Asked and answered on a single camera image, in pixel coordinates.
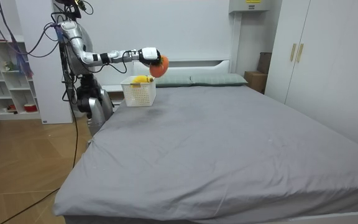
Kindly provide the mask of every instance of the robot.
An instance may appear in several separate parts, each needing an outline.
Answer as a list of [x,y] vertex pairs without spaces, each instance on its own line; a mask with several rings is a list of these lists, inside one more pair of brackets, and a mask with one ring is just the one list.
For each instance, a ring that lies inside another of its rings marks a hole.
[[[56,29],[60,30],[65,41],[60,46],[63,72],[70,69],[70,76],[80,77],[80,87],[76,91],[76,105],[80,112],[86,113],[88,128],[94,136],[102,125],[113,114],[114,105],[108,93],[94,78],[95,66],[103,66],[110,63],[140,61],[144,65],[158,65],[161,60],[160,52],[155,47],[146,47],[140,50],[113,50],[108,53],[94,53],[92,42],[85,29],[77,22],[81,18],[79,8],[85,10],[81,1],[56,0],[66,7],[74,8],[74,12],[55,12],[64,14],[68,20],[59,22]],[[75,97],[73,92],[67,93],[68,97]]]

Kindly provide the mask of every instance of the door handle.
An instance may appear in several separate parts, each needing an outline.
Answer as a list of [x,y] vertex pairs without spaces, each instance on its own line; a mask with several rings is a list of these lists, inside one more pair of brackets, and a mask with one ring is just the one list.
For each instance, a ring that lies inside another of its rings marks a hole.
[[292,45],[292,51],[291,51],[291,57],[290,57],[290,61],[293,61],[293,55],[295,54],[295,49],[296,49],[296,44]]
[[302,51],[303,51],[303,44],[299,46],[298,55],[296,56],[296,62],[298,63],[301,61]]

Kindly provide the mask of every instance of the wooden floor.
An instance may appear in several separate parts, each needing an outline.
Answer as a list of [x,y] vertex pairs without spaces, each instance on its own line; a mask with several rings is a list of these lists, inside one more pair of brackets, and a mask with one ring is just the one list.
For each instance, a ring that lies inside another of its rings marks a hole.
[[[78,120],[77,160],[91,138],[85,118]],[[0,121],[0,223],[59,188],[71,171],[74,124],[41,120]],[[64,223],[51,211],[55,194],[8,224]]]

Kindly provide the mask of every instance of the cardboard box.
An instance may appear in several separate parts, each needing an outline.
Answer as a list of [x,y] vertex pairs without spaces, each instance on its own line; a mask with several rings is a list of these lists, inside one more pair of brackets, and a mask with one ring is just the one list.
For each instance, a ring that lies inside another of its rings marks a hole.
[[247,80],[247,86],[259,93],[264,94],[267,82],[267,74],[261,72],[245,72],[244,78]]
[[262,52],[260,53],[258,71],[269,74],[270,61],[272,59],[272,53]]

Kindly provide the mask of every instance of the bed headboard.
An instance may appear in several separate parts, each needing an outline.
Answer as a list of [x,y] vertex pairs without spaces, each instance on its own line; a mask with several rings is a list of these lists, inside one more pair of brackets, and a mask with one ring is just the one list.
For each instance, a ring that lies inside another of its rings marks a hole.
[[[165,75],[229,73],[229,60],[172,60]],[[134,62],[135,75],[149,74],[149,68]]]

